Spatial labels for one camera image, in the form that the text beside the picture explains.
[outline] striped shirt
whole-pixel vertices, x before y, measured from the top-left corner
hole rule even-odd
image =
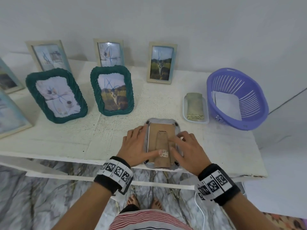
[[[192,230],[174,216],[160,210],[125,212],[115,217],[109,230]]]

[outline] green wicker picture frame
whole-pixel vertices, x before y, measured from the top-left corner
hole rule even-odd
[[[117,109],[117,110],[107,110],[105,108],[105,102],[102,99],[102,89],[99,86],[98,83],[98,77],[101,74],[111,74],[111,73],[119,73],[121,75],[124,75],[124,83],[126,86],[126,102],[125,105],[127,105],[127,108],[124,109]],[[115,65],[112,67],[95,67],[93,68],[92,72],[91,72],[91,84],[94,90],[94,96],[98,105],[98,110],[105,116],[113,116],[113,115],[126,115],[129,114],[130,112],[132,112],[133,108],[134,108],[134,98],[133,98],[133,89],[132,89],[132,82],[131,82],[131,74],[129,72],[129,70],[122,65]],[[114,90],[115,90],[115,86],[112,86],[112,84],[107,83],[104,84],[105,88],[107,90],[111,90],[113,91],[114,94]],[[120,104],[118,104],[116,102],[116,99],[114,98],[114,105],[116,105],[116,107],[118,106],[118,108],[120,108]]]
[[[71,114],[65,117],[56,117],[51,109],[48,108],[45,97],[36,88],[37,81],[47,80],[51,77],[63,77],[67,80],[67,85],[71,88],[74,93],[74,98],[80,106],[78,113]],[[39,107],[43,110],[48,120],[54,123],[65,123],[69,120],[78,119],[86,116],[88,108],[86,101],[84,100],[82,93],[77,85],[73,75],[65,69],[52,69],[45,72],[31,73],[25,80],[26,86],[30,93],[34,97]]]

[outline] white table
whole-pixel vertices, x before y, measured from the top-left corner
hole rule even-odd
[[[36,71],[30,55],[12,53],[3,59],[22,82],[28,73]],[[28,176],[92,181],[92,177],[69,176],[25,158],[102,165],[117,154],[128,130],[154,117],[175,119],[182,131],[194,133],[210,160],[220,165],[235,182],[267,177],[251,131],[239,131],[212,118],[209,124],[183,119],[183,97],[188,92],[200,92],[206,97],[206,79],[210,73],[176,70],[172,84],[165,85],[147,83],[146,68],[128,66],[133,84],[134,110],[128,115],[107,117],[98,111],[90,84],[90,72],[96,62],[69,60],[69,63],[87,102],[88,114],[84,118],[55,124],[46,118],[27,89],[10,94],[34,127],[0,139],[0,164],[27,171]],[[26,66],[25,70],[21,69],[22,65]],[[143,164],[136,168],[148,169]],[[176,171],[186,172],[181,168]],[[189,182],[183,185],[137,180],[135,178],[132,184],[194,189]]]

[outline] left hand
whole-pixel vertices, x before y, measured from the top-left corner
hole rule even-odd
[[[127,136],[122,139],[122,147],[116,156],[124,159],[131,167],[162,154],[162,150],[144,152],[143,146],[147,127],[148,124],[145,124],[134,130],[129,130]]]

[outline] beige cloth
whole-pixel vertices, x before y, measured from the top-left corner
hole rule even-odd
[[[201,93],[187,93],[187,118],[191,121],[204,119],[203,95]]]

